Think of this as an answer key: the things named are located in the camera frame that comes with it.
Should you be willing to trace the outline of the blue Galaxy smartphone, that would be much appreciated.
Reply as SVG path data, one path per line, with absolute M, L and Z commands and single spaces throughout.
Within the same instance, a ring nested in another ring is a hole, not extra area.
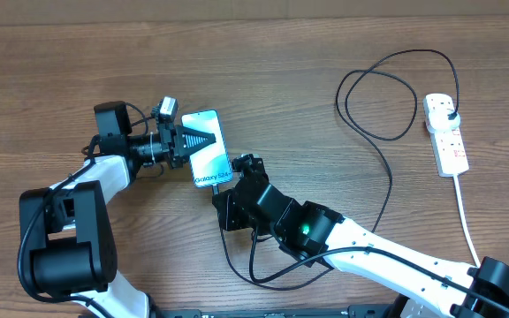
M 185 114 L 182 125 L 199 132 L 213 133 L 216 142 L 190 155 L 193 181 L 197 187 L 213 186 L 232 181 L 231 162 L 224 144 L 224 136 L 215 110 Z

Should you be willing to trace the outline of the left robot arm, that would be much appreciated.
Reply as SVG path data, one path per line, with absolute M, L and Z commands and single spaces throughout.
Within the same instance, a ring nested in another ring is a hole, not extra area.
M 155 120 L 156 130 L 135 135 L 130 106 L 95 106 L 98 133 L 83 150 L 82 167 L 59 183 L 20 195 L 17 271 L 31 298 L 73 302 L 96 317 L 161 316 L 152 297 L 118 270 L 107 204 L 136 180 L 141 167 L 180 168 L 217 139 L 175 124 L 178 103 L 171 97 L 141 120 Z

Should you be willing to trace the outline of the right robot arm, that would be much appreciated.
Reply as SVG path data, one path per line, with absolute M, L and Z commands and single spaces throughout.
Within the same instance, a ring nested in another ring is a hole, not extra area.
M 213 196 L 224 231 L 270 235 L 296 262 L 287 274 L 318 262 L 366 277 L 439 317 L 509 317 L 509 266 L 486 257 L 475 266 L 422 254 L 368 231 L 335 210 L 298 203 L 273 186 L 262 158 L 225 159 L 238 183 Z

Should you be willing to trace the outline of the white charger plug adapter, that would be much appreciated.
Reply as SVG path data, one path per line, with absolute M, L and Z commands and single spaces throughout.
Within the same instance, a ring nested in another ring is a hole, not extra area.
M 426 115 L 426 126 L 430 133 L 442 133 L 457 129 L 460 126 L 461 118 L 456 114 L 454 118 L 450 118 L 453 112 L 446 113 L 446 110 L 429 111 Z

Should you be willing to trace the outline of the white power strip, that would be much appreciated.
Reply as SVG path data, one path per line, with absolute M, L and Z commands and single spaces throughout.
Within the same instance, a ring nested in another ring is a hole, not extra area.
M 426 95 L 422 105 L 425 113 L 425 123 L 429 111 L 446 110 L 447 114 L 455 111 L 452 98 L 445 94 Z M 460 127 L 440 133 L 429 132 L 429 136 L 440 177 L 453 178 L 469 170 Z

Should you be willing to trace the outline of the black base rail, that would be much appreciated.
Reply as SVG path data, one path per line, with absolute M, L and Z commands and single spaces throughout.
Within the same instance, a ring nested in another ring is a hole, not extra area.
M 162 310 L 148 305 L 135 310 L 138 317 L 160 318 L 387 318 L 400 317 L 404 304 L 350 305 L 347 308 L 304 308 L 202 312 L 199 309 Z

